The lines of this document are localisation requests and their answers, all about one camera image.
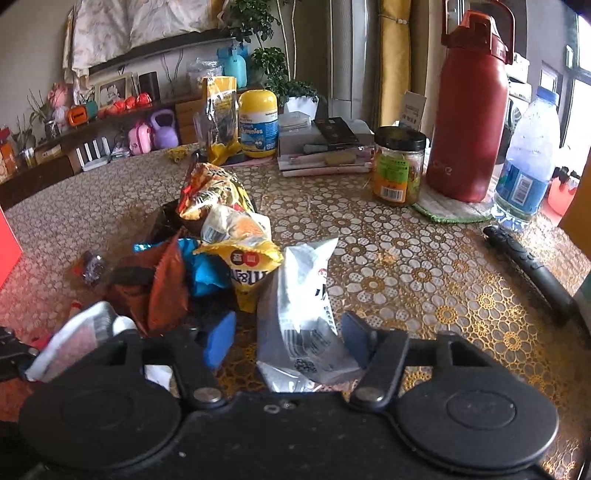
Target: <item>potted plant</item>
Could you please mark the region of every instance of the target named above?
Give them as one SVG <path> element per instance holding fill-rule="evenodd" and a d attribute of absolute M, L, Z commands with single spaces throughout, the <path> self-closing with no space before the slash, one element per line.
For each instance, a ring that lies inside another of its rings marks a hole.
<path fill-rule="evenodd" d="M 49 100 L 43 101 L 41 90 L 39 90 L 39 100 L 35 98 L 35 95 L 33 95 L 32 91 L 29 90 L 29 93 L 31 96 L 27 96 L 27 101 L 33 110 L 31 112 L 31 116 L 29 117 L 29 122 L 33 124 L 33 122 L 37 120 L 39 123 L 44 124 L 45 135 L 48 140 L 59 137 L 60 128 L 58 127 L 57 122 L 52 119 L 53 108 L 51 106 L 51 102 Z"/>
<path fill-rule="evenodd" d="M 37 143 L 37 139 L 35 135 L 33 135 L 33 128 L 31 126 L 31 122 L 26 127 L 27 123 L 25 122 L 25 114 L 22 115 L 22 125 L 19 117 L 17 117 L 17 128 L 18 132 L 13 133 L 12 140 L 17 147 L 17 159 L 19 159 L 19 168 L 23 165 L 31 168 L 35 166 L 35 155 L 34 155 L 34 148 L 35 144 Z"/>
<path fill-rule="evenodd" d="M 251 62 L 254 67 L 263 72 L 266 77 L 263 86 L 275 93 L 277 102 L 285 112 L 304 112 L 311 119 L 316 117 L 318 109 L 318 91 L 309 82 L 295 80 L 291 76 L 291 67 L 289 58 L 285 52 L 287 48 L 287 36 L 283 24 L 280 0 L 275 0 L 279 12 L 280 20 L 273 17 L 269 2 L 271 0 L 236 0 L 230 6 L 230 22 L 236 27 L 232 29 L 232 34 L 240 42 L 250 43 L 250 36 L 256 36 L 260 47 L 257 48 L 251 56 Z M 281 0 L 283 5 L 287 5 L 290 0 Z M 297 61 L 296 32 L 294 28 L 294 16 L 296 11 L 296 2 L 294 0 L 291 14 L 292 29 L 294 34 L 294 59 Z M 273 23 L 281 26 L 285 51 L 277 47 L 263 47 L 262 42 L 267 38 L 273 37 Z"/>

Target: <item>lace tablecloth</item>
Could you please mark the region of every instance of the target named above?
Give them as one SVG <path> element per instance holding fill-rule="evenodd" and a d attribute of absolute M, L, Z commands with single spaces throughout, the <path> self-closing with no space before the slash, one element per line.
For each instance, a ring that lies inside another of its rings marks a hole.
<path fill-rule="evenodd" d="M 122 160 L 7 211 L 25 253 L 0 290 L 0 325 L 27 342 L 62 324 L 72 300 L 95 301 L 97 292 L 71 277 L 72 264 L 87 249 L 111 262 L 129 253 L 158 207 L 178 197 L 186 165 L 158 152 Z M 452 330 L 548 395 L 561 424 L 544 466 L 558 479 L 575 478 L 591 423 L 591 353 L 575 328 L 554 326 L 537 291 L 486 246 L 483 225 L 438 225 L 410 208 L 379 203 L 365 175 L 285 179 L 274 163 L 234 171 L 271 218 L 278 244 L 339 236 L 328 285 L 335 318 L 353 310 L 374 327 L 421 338 Z M 542 216 L 522 240 L 571 293 L 591 269 Z M 246 322 L 218 375 L 230 393 L 264 387 L 255 339 L 254 323 Z M 428 369 L 409 368 L 404 388 L 429 376 Z M 28 394 L 18 381 L 0 385 L 0 420 L 15 420 Z"/>

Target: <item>white flower pot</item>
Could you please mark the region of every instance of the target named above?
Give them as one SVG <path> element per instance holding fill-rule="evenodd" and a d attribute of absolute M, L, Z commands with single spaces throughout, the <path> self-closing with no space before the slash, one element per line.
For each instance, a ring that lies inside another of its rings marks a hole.
<path fill-rule="evenodd" d="M 290 97 L 288 102 L 283 107 L 284 113 L 302 112 L 310 116 L 310 119 L 316 118 L 316 111 L 318 110 L 318 102 L 312 100 L 311 97 Z"/>

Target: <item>blue bottle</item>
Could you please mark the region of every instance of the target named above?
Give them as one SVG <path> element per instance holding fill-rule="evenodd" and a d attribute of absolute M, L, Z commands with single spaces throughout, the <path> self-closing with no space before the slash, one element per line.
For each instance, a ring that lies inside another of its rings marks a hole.
<path fill-rule="evenodd" d="M 246 78 L 246 61 L 238 54 L 236 45 L 231 47 L 232 55 L 226 59 L 223 65 L 223 73 L 227 77 L 236 77 L 238 88 L 244 88 L 248 84 Z"/>

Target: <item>pickle jar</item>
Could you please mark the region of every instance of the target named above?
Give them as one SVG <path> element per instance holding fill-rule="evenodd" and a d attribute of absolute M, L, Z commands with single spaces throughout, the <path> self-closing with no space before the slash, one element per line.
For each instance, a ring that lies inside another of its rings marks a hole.
<path fill-rule="evenodd" d="M 376 151 L 372 191 L 397 206 L 418 200 L 427 137 L 407 127 L 380 127 L 375 133 Z"/>

